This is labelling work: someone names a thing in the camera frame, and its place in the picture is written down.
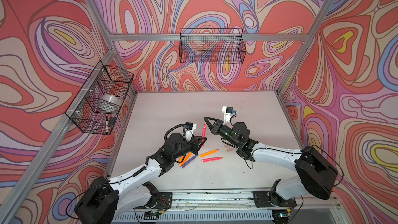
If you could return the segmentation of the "pink highlighter pen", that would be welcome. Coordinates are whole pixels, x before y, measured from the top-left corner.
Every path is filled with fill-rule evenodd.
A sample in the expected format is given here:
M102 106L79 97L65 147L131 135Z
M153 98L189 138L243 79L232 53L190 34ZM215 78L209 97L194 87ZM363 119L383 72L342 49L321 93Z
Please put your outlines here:
M206 163L206 162L218 161L221 159L223 159L223 157L213 157L213 158L202 159L202 162Z
M203 131L202 131L202 138L206 137L206 130L207 130L207 126L206 126L206 124L204 124Z

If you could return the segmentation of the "orange highlighter pen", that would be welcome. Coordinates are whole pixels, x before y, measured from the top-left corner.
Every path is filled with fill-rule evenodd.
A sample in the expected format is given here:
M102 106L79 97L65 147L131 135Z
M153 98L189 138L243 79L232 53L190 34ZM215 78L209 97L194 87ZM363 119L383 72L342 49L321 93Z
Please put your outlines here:
M211 155L211 154L214 154L214 153L218 152L218 150L219 150L219 149L214 149L214 150L205 152L205 153L203 153L203 154L200 154L200 157L203 158L203 157L209 156L209 155Z

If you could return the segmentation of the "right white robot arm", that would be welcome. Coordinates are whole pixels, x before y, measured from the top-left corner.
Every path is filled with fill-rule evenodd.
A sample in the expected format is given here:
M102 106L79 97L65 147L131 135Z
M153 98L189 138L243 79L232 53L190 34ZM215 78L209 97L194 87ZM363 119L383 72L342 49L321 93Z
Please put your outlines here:
M268 203L275 207L295 204L295 198L312 195L321 200L330 198L338 170L317 149L284 149L268 146L250 138L244 122L228 127L223 120L204 117L210 132L236 149L236 153L252 168L255 162L274 164L295 172L288 179L277 179L267 192Z

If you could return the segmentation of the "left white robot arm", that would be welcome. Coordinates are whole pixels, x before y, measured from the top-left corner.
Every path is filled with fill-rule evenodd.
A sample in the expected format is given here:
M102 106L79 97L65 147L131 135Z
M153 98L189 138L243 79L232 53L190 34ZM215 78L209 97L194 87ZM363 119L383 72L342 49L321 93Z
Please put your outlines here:
M82 224L110 224L134 208L156 209L160 215L170 207L170 199L159 193L152 180L168 172L180 157L198 154L206 138L192 136L187 141L180 133L166 138L163 146L146 158L144 165L123 175L98 177L74 207Z

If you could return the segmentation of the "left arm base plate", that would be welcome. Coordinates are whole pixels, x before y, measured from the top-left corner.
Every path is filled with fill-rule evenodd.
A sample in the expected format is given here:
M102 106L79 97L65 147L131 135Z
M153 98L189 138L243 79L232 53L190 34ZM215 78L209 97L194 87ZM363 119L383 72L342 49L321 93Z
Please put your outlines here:
M136 209L156 209L165 211L172 207L173 193L171 191L160 192L155 196L151 196L149 202L144 206L136 207Z

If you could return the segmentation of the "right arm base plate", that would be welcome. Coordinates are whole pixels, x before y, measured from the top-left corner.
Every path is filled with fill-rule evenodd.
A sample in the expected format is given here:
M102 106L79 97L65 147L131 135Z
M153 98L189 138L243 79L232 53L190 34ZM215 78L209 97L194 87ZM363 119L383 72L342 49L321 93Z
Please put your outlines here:
M289 199L285 200L280 197L277 193L269 193L268 191L253 191L253 197L251 198L255 202L256 207L285 207L295 208L297 207L296 200Z

